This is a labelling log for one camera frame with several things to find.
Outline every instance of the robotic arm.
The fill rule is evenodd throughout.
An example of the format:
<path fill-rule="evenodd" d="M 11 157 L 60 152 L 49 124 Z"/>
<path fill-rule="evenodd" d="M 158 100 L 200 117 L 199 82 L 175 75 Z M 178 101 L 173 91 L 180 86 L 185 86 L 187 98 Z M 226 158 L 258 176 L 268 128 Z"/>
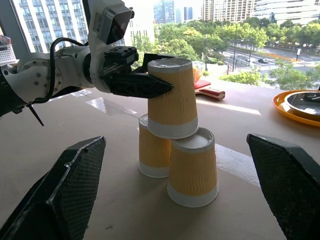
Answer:
<path fill-rule="evenodd" d="M 134 11 L 120 0 L 98 0 L 91 8 L 89 46 L 62 37 L 52 43 L 50 53 L 29 53 L 15 67 L 2 66 L 0 117 L 28 107 L 40 121 L 32 104 L 45 103 L 71 86 L 148 99 L 170 92 L 170 83 L 146 71 L 148 62 L 172 56 L 146 53 L 143 65 L 132 71 L 131 65 L 139 59 L 137 49 L 114 44 L 124 37 L 133 17 Z M 77 45 L 55 52 L 62 41 Z"/>

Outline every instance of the beige tabletop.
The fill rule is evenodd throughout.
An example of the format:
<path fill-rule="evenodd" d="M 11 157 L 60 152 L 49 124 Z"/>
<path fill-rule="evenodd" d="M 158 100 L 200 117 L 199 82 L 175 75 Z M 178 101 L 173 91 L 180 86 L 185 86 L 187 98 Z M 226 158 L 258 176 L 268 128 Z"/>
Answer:
<path fill-rule="evenodd" d="M 211 204 L 177 205 L 167 194 L 166 179 L 139 172 L 137 118 L 147 112 L 145 99 L 90 89 L 36 105 L 44 127 L 26 110 L 0 120 L 0 225 L 65 148 L 105 136 L 97 199 L 84 239 L 284 240 L 259 184 L 241 176 L 246 165 L 232 171 L 233 161 L 250 161 L 246 136 L 257 133 L 299 144 L 319 162 L 320 131 L 279 115 L 271 102 L 277 90 L 220 81 L 216 86 L 226 91 L 223 102 L 197 97 L 200 125 L 222 145 L 217 146 L 219 194 Z"/>

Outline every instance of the ping pong paddle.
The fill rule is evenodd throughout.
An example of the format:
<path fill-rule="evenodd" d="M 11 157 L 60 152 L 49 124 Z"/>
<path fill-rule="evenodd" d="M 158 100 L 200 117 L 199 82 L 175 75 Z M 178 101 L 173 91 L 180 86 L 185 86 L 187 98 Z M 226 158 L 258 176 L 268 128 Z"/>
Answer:
<path fill-rule="evenodd" d="M 221 101 L 225 98 L 225 91 L 213 89 L 210 87 L 211 83 L 209 81 L 199 79 L 194 84 L 194 92 L 196 95 L 205 95 L 211 99 Z"/>

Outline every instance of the stacked cups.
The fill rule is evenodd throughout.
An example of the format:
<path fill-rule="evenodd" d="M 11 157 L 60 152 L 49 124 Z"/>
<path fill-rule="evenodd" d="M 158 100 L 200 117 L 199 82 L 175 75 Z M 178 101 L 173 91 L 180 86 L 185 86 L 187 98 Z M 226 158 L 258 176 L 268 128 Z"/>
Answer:
<path fill-rule="evenodd" d="M 152 178 L 166 178 L 169 174 L 171 141 L 148 130 L 148 115 L 139 119 L 139 169 Z"/>
<path fill-rule="evenodd" d="M 139 120 L 139 169 L 149 177 L 169 175 L 167 191 L 176 203 L 207 205 L 218 194 L 215 139 L 198 126 L 192 62 L 155 60 L 148 72 L 174 88 L 149 99 L 148 115 Z"/>

